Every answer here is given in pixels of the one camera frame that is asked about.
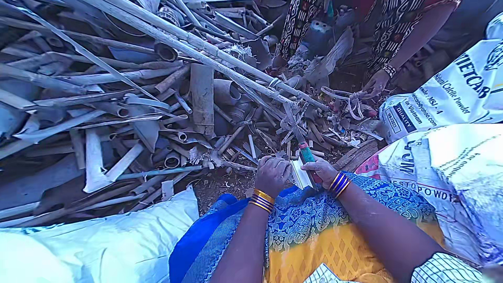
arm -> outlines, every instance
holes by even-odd
[[[455,8],[454,3],[448,3],[425,12],[388,64],[399,69],[440,30]],[[372,91],[367,99],[380,95],[389,79],[387,72],[382,69],[377,71],[363,87],[367,92]]]
[[[282,158],[266,156],[260,159],[255,188],[276,198],[285,187],[290,170],[290,164]],[[248,204],[210,283],[262,283],[268,219],[265,209]]]
[[[448,3],[425,12],[389,64],[396,69],[400,68],[437,34],[455,8],[456,4]]]
[[[323,179],[325,188],[338,173],[321,158],[306,163],[302,169],[315,170]],[[415,224],[380,204],[353,183],[340,194],[339,200],[369,247],[398,282],[410,282],[414,268],[425,263],[434,253],[445,252]]]
[[[264,241],[269,214],[249,204],[222,259],[211,276],[213,282],[262,282]]]

white polypropylene bag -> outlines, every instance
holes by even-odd
[[[379,108],[386,140],[460,123],[503,120],[503,13],[487,27],[487,38],[411,94],[394,95]]]
[[[436,209],[449,250],[503,263],[503,124],[412,133],[362,164],[359,175],[417,191]]]
[[[0,229],[0,282],[169,282],[169,255],[198,218],[188,189],[138,212]],[[16,277],[8,266],[22,266],[24,274]]]

person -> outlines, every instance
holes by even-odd
[[[367,64],[370,78],[363,90],[378,96],[407,60],[443,26],[461,0],[354,0],[357,11],[376,19],[372,56]],[[285,65],[299,47],[311,21],[330,1],[292,0],[273,66]]]
[[[253,196],[222,195],[177,243],[171,282],[322,282],[320,270],[332,282],[482,282],[442,248],[422,196],[315,159],[302,169],[323,180],[319,190],[283,190],[290,164],[260,159]]]

patterned skirt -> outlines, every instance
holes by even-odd
[[[360,6],[359,11],[367,15],[365,19],[367,20],[378,1],[360,0],[359,2],[358,5],[356,1]],[[381,11],[376,11],[381,16],[375,25],[375,41],[372,47],[372,57],[367,65],[367,74],[373,75],[395,56],[402,42],[411,33],[424,12],[448,3],[458,6],[461,0],[382,0]],[[318,0],[291,1],[279,45],[279,54],[285,60],[295,54],[312,20],[321,11],[321,5],[323,1]]]
[[[443,243],[435,209],[422,196],[381,180],[347,175],[375,200]],[[171,283],[210,280],[247,202],[224,194],[190,227],[170,256]],[[302,283],[322,263],[341,280],[392,282],[346,210],[325,191],[295,186],[282,191],[265,236],[267,282]]]

dirt ground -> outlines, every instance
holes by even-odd
[[[332,82],[330,87],[334,89],[345,90],[349,92],[355,92],[361,89],[363,72],[365,68],[361,66],[352,66],[344,68],[339,72],[334,72],[330,76],[330,81]],[[373,101],[369,104],[372,106],[380,105],[384,100]],[[241,145],[242,140],[236,140],[236,145]],[[261,139],[257,139],[256,147],[262,150],[263,153],[266,152],[266,145]],[[338,148],[334,147],[332,151],[323,151],[325,153],[324,159],[334,164],[339,160],[350,148]],[[256,167],[254,163],[245,158],[242,155],[235,160],[236,163],[243,165]],[[230,193],[238,199],[246,198],[246,191],[253,190],[254,188],[254,178],[255,172],[247,171],[244,173],[235,173],[234,171],[228,173],[225,168],[218,168],[216,170],[211,170],[207,175],[200,176],[197,181],[192,181],[194,187],[194,192],[198,199],[199,214],[203,215],[208,211],[211,205],[224,193]],[[292,184],[287,184],[285,188],[290,187]]]

